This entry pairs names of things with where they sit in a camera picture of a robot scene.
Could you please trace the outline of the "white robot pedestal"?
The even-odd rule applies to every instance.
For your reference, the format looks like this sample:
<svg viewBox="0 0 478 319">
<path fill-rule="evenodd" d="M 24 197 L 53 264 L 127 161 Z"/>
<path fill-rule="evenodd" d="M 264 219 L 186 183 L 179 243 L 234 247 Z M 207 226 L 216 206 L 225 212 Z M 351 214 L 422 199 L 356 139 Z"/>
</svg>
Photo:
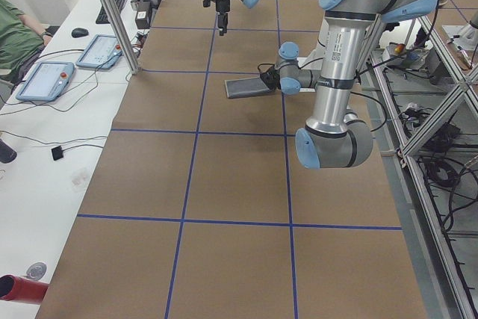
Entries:
<svg viewBox="0 0 478 319">
<path fill-rule="evenodd" d="M 352 39 L 350 29 L 329 26 L 323 23 L 320 29 L 315 50 L 305 59 L 299 67 L 301 89 L 312 89 L 317 85 L 338 90 L 351 90 L 353 87 L 354 70 L 350 61 L 352 50 L 349 48 Z"/>
</svg>

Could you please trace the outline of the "black power box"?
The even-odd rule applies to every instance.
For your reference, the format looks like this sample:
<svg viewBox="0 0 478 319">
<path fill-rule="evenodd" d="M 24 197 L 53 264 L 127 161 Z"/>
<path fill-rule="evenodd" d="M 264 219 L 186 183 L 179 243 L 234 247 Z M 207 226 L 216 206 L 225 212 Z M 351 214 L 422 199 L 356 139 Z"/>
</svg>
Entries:
<svg viewBox="0 0 478 319">
<path fill-rule="evenodd" d="M 152 6 L 149 1 L 139 1 L 137 3 L 137 11 L 135 16 L 135 23 L 137 29 L 145 30 L 150 28 L 152 21 Z"/>
</svg>

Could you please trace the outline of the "pink towel grey edge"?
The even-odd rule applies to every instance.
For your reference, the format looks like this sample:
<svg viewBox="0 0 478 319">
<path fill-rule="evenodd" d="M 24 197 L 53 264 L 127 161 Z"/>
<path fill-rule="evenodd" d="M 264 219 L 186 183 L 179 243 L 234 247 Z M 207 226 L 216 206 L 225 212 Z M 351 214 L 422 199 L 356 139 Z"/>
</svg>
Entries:
<svg viewBox="0 0 478 319">
<path fill-rule="evenodd" d="M 242 99 L 264 96 L 275 90 L 269 88 L 259 77 L 225 80 L 228 99 Z"/>
</svg>

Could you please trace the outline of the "black computer mouse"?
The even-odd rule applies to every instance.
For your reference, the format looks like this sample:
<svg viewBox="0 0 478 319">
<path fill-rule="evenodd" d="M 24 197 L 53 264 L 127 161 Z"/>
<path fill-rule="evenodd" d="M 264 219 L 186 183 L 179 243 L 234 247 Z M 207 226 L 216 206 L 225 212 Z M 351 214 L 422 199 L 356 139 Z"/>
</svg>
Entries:
<svg viewBox="0 0 478 319">
<path fill-rule="evenodd" d="M 86 37 L 89 35 L 89 31 L 86 28 L 74 28 L 71 31 L 71 36 L 73 38 Z"/>
</svg>

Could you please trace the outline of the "round metal grommet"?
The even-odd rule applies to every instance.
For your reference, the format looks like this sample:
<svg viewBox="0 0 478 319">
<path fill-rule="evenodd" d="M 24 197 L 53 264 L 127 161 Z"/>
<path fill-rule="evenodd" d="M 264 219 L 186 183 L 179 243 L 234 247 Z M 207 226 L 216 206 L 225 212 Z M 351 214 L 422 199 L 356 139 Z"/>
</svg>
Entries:
<svg viewBox="0 0 478 319">
<path fill-rule="evenodd" d="M 25 277 L 30 280 L 40 281 L 47 272 L 47 265 L 44 262 L 33 263 L 25 273 Z"/>
</svg>

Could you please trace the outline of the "person in green shirt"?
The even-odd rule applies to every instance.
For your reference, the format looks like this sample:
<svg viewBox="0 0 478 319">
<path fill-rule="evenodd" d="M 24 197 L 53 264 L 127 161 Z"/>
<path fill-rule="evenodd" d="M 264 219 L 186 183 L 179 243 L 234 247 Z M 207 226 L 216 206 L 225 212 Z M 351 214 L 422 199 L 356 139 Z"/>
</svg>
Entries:
<svg viewBox="0 0 478 319">
<path fill-rule="evenodd" d="M 5 81 L 19 83 L 53 36 L 35 18 L 1 0 L 1 68 Z"/>
</svg>

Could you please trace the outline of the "near teach pendant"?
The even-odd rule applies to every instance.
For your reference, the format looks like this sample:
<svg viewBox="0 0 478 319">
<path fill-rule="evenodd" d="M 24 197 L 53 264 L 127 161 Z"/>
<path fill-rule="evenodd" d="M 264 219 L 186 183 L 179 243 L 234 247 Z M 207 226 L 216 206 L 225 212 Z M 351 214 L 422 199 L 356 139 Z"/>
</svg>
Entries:
<svg viewBox="0 0 478 319">
<path fill-rule="evenodd" d="M 50 102 L 59 97 L 75 72 L 72 62 L 43 61 L 37 64 L 16 94 L 19 101 Z"/>
</svg>

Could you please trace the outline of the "far teach pendant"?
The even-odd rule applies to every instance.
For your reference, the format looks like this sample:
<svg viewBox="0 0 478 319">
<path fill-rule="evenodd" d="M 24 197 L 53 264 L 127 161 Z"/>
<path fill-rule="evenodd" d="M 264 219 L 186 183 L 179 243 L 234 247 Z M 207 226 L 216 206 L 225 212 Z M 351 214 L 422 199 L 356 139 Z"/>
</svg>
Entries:
<svg viewBox="0 0 478 319">
<path fill-rule="evenodd" d="M 75 65 L 88 69 L 110 69 L 122 55 L 113 35 L 97 34 L 81 53 Z"/>
</svg>

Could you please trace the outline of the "small black square device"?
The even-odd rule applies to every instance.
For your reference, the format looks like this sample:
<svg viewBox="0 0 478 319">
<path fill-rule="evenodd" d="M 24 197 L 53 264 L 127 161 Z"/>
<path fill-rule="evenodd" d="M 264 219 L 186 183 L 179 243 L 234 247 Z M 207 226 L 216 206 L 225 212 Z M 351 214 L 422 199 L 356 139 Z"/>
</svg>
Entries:
<svg viewBox="0 0 478 319">
<path fill-rule="evenodd" d="M 64 150 L 61 145 L 55 146 L 51 149 L 52 159 L 58 161 L 64 157 Z"/>
</svg>

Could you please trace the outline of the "aluminium frame post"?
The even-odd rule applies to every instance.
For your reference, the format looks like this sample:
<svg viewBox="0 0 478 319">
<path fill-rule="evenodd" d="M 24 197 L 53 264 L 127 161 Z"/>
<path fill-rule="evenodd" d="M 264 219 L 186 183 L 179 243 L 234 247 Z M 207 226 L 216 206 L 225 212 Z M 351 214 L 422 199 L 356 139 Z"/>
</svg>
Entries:
<svg viewBox="0 0 478 319">
<path fill-rule="evenodd" d="M 130 72 L 132 75 L 136 75 L 139 71 L 139 64 L 136 54 L 132 49 L 131 42 L 129 40 L 116 2 L 114 0 L 100 0 L 100 2 L 105 9 L 106 14 L 108 15 L 109 22 L 120 45 L 122 54 L 127 61 Z"/>
</svg>

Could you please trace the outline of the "teach pendant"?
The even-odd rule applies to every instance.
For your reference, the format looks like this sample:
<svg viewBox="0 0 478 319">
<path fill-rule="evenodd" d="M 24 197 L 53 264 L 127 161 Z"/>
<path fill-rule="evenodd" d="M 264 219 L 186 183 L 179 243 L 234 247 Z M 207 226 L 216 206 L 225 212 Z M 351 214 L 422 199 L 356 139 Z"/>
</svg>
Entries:
<svg viewBox="0 0 478 319">
<path fill-rule="evenodd" d="M 75 72 L 72 62 L 43 61 L 37 64 L 16 94 L 19 101 L 50 102 L 59 97 Z"/>
<path fill-rule="evenodd" d="M 81 53 L 75 65 L 88 69 L 110 69 L 122 55 L 113 35 L 97 34 Z"/>
</svg>

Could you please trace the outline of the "red cylinder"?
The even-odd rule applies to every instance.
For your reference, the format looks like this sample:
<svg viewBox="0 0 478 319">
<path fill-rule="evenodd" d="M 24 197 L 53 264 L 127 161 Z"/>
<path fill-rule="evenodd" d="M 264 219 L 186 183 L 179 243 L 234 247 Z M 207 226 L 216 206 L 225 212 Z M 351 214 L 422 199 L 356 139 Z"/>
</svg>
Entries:
<svg viewBox="0 0 478 319">
<path fill-rule="evenodd" d="M 21 276 L 1 277 L 1 300 L 27 304 L 41 304 L 49 288 L 48 283 Z"/>
</svg>

